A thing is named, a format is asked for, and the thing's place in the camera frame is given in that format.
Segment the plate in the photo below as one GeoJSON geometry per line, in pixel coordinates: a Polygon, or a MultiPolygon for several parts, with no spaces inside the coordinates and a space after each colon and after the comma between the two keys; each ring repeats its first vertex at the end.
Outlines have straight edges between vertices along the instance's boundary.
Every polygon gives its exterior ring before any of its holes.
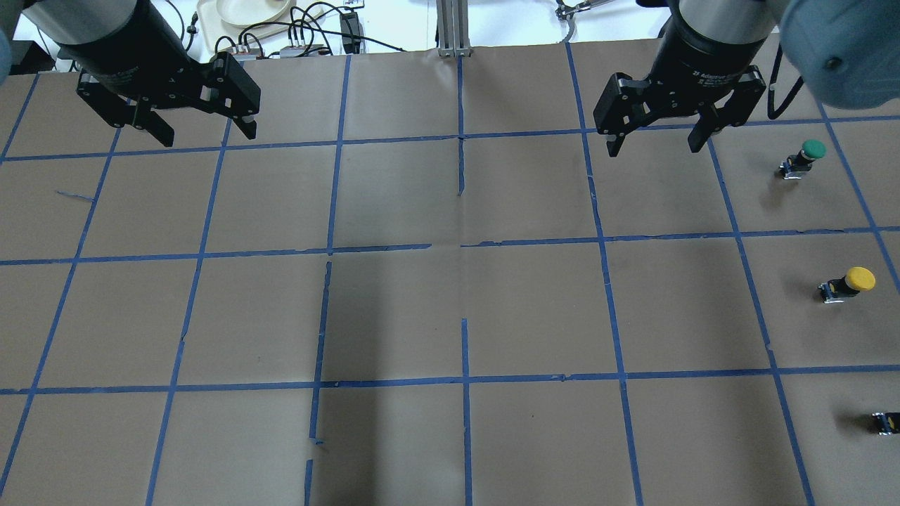
{"type": "Polygon", "coordinates": [[[290,7],[288,0],[216,0],[219,17],[235,26],[272,21],[290,7]]]}

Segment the grid square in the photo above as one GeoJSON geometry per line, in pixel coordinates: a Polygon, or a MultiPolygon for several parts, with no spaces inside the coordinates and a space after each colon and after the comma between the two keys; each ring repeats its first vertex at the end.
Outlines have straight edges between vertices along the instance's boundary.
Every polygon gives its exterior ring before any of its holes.
{"type": "Polygon", "coordinates": [[[780,366],[900,363],[900,297],[872,235],[746,238],[744,246],[780,366]],[[822,303],[817,286],[853,266],[875,274],[875,289],[822,303]]]}
{"type": "Polygon", "coordinates": [[[897,441],[873,435],[870,415],[896,410],[900,374],[783,375],[781,381],[815,503],[895,501],[900,482],[883,472],[896,464],[897,441]]]}
{"type": "Polygon", "coordinates": [[[313,380],[325,262],[320,255],[205,260],[179,383],[313,380]]]}
{"type": "Polygon", "coordinates": [[[769,367],[734,239],[607,244],[629,371],[769,367]]]}
{"type": "Polygon", "coordinates": [[[345,146],[335,246],[458,245],[458,192],[456,140],[345,146]]]}
{"type": "Polygon", "coordinates": [[[472,385],[472,502],[634,504],[618,386],[472,385]]]}
{"type": "Polygon", "coordinates": [[[741,230],[866,227],[869,222],[823,125],[767,125],[731,129],[715,138],[728,196],[741,230]],[[828,151],[803,180],[776,171],[807,139],[828,151]]]}
{"type": "Polygon", "coordinates": [[[473,375],[615,372],[596,244],[466,248],[473,375]]]}
{"type": "Polygon", "coordinates": [[[38,395],[3,504],[143,504],[165,393],[38,395]]]}
{"type": "Polygon", "coordinates": [[[0,87],[0,146],[5,147],[13,132],[15,120],[19,117],[28,90],[32,89],[35,76],[9,76],[0,87]]]}
{"type": "Polygon", "coordinates": [[[310,504],[463,504],[462,390],[323,390],[310,504]]]}
{"type": "Polygon", "coordinates": [[[691,153],[686,135],[639,131],[616,158],[602,136],[589,136],[604,234],[731,231],[713,161],[706,149],[691,153]]]}
{"type": "Polygon", "coordinates": [[[0,396],[0,458],[6,464],[5,456],[15,439],[15,431],[19,428],[19,419],[25,408],[25,395],[0,396]]]}
{"type": "MultiPolygon", "coordinates": [[[[119,134],[116,142],[117,153],[123,151],[142,151],[147,149],[183,149],[183,148],[218,148],[225,135],[225,123],[228,121],[218,114],[207,114],[196,109],[169,109],[156,111],[163,121],[175,130],[175,143],[167,148],[144,130],[126,127],[119,134]]],[[[237,127],[232,127],[231,135],[242,136],[237,127]]]]}
{"type": "Polygon", "coordinates": [[[770,376],[628,382],[643,500],[806,504],[770,376]]]}
{"type": "Polygon", "coordinates": [[[565,47],[528,46],[527,54],[525,65],[509,48],[478,48],[463,59],[466,133],[579,128],[565,47]]]}
{"type": "Polygon", "coordinates": [[[258,132],[249,140],[232,129],[229,145],[335,140],[345,58],[248,61],[244,69],[263,90],[258,132]]]}
{"type": "Polygon", "coordinates": [[[462,373],[459,248],[334,257],[323,379],[462,373]]]}
{"type": "Polygon", "coordinates": [[[325,248],[334,166],[333,147],[230,151],[206,250],[325,248]]]}
{"type": "Polygon", "coordinates": [[[310,390],[179,392],[156,506],[303,503],[310,390]]]}
{"type": "Polygon", "coordinates": [[[40,386],[168,384],[193,260],[82,264],[40,386]]]}
{"type": "Polygon", "coordinates": [[[112,159],[86,256],[196,253],[219,154],[112,159]]]}
{"type": "Polygon", "coordinates": [[[94,198],[104,158],[7,161],[0,167],[0,258],[71,258],[94,198]]]}
{"type": "Polygon", "coordinates": [[[109,152],[115,129],[75,93],[77,83],[77,72],[40,74],[8,156],[109,152]]]}
{"type": "Polygon", "coordinates": [[[0,267],[0,388],[32,385],[70,268],[0,267]]]}
{"type": "Polygon", "coordinates": [[[463,242],[596,237],[580,135],[471,139],[463,242]]]}
{"type": "Polygon", "coordinates": [[[437,50],[353,57],[345,139],[455,135],[458,115],[456,59],[437,50]]]}
{"type": "Polygon", "coordinates": [[[900,225],[897,188],[900,174],[888,161],[900,157],[896,137],[898,122],[835,123],[834,132],[866,198],[875,222],[882,226],[900,225]]]}

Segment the green button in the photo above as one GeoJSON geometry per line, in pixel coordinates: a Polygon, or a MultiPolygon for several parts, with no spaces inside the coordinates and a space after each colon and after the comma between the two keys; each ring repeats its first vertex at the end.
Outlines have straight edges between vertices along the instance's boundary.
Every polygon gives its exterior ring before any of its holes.
{"type": "Polygon", "coordinates": [[[825,145],[815,139],[810,139],[803,143],[803,152],[807,158],[817,160],[825,157],[825,145]]]}

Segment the yellow button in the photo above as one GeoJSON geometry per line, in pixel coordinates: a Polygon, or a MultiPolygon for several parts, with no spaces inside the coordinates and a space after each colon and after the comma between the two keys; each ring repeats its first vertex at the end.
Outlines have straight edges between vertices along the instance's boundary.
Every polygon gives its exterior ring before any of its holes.
{"type": "Polygon", "coordinates": [[[844,278],[847,286],[860,292],[867,292],[875,288],[875,275],[865,267],[851,267],[844,278]]]}

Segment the black cable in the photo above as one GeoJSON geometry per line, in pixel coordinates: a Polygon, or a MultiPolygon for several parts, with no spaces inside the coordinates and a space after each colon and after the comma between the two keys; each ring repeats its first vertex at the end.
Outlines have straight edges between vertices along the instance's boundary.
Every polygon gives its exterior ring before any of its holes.
{"type": "MultiPolygon", "coordinates": [[[[316,23],[316,28],[318,28],[319,31],[322,32],[322,27],[321,27],[321,25],[319,25],[319,20],[317,18],[315,18],[314,16],[310,15],[309,7],[307,7],[305,10],[301,9],[300,7],[298,7],[296,5],[294,7],[291,7],[291,17],[292,18],[293,18],[293,10],[294,9],[297,9],[298,11],[300,11],[303,14],[303,17],[300,18],[300,21],[302,23],[306,24],[306,27],[310,29],[310,33],[313,33],[313,31],[312,31],[313,28],[312,28],[311,24],[307,23],[306,18],[310,18],[313,23],[316,23]]],[[[328,48],[328,52],[331,54],[335,54],[334,50],[331,49],[331,43],[329,42],[329,38],[325,36],[325,32],[322,32],[322,39],[325,40],[325,47],[328,48]]]]}
{"type": "Polygon", "coordinates": [[[263,50],[263,43],[259,41],[259,38],[256,35],[254,35],[253,33],[247,32],[244,34],[244,45],[247,46],[248,50],[249,50],[250,44],[247,41],[247,37],[253,37],[253,40],[256,41],[256,45],[259,46],[259,57],[264,59],[266,57],[266,52],[263,50]]]}
{"type": "Polygon", "coordinates": [[[178,14],[178,21],[181,22],[181,42],[185,41],[185,19],[181,16],[181,11],[178,10],[178,7],[175,7],[175,4],[172,3],[172,0],[166,0],[166,3],[172,5],[172,8],[175,9],[175,13],[178,14]]]}
{"type": "Polygon", "coordinates": [[[193,13],[191,16],[191,24],[187,27],[187,32],[190,34],[190,37],[187,38],[187,47],[184,48],[184,51],[187,52],[191,50],[191,46],[194,45],[194,37],[197,36],[197,21],[200,20],[200,15],[198,13],[193,13]]]}
{"type": "Polygon", "coordinates": [[[219,37],[219,39],[216,40],[216,45],[215,45],[215,51],[214,51],[214,52],[216,52],[216,53],[219,52],[219,43],[222,42],[222,41],[228,41],[228,42],[230,42],[232,48],[237,48],[237,46],[238,46],[238,44],[234,41],[234,39],[232,39],[232,38],[229,37],[228,35],[222,35],[221,37],[219,37]]]}
{"type": "MultiPolygon", "coordinates": [[[[284,21],[266,21],[266,22],[262,22],[262,23],[251,24],[250,26],[245,28],[243,32],[247,32],[249,30],[252,30],[252,29],[260,27],[260,26],[268,26],[268,25],[273,25],[273,24],[281,25],[281,26],[291,26],[290,23],[287,23],[284,21]]],[[[332,32],[331,30],[322,30],[321,28],[312,28],[310,26],[307,26],[306,28],[308,30],[314,30],[314,31],[320,32],[320,33],[330,33],[332,35],[340,35],[342,37],[349,37],[351,39],[358,39],[360,41],[370,41],[370,42],[374,42],[375,44],[378,44],[380,46],[384,46],[385,48],[388,48],[388,49],[392,49],[392,50],[396,50],[396,51],[400,51],[400,52],[406,52],[406,50],[404,48],[392,46],[391,44],[388,44],[387,42],[381,42],[381,41],[378,41],[371,37],[365,37],[364,35],[355,35],[353,33],[343,33],[343,32],[332,32]]]]}
{"type": "Polygon", "coordinates": [[[803,87],[803,76],[800,76],[790,88],[790,91],[787,92],[784,102],[782,102],[777,109],[775,108],[775,83],[779,80],[779,68],[781,67],[782,53],[781,44],[779,44],[778,52],[775,53],[775,63],[772,64],[772,76],[769,79],[769,100],[766,104],[766,113],[770,120],[777,120],[779,116],[787,110],[788,106],[794,102],[794,98],[797,97],[800,88],[803,87]]]}

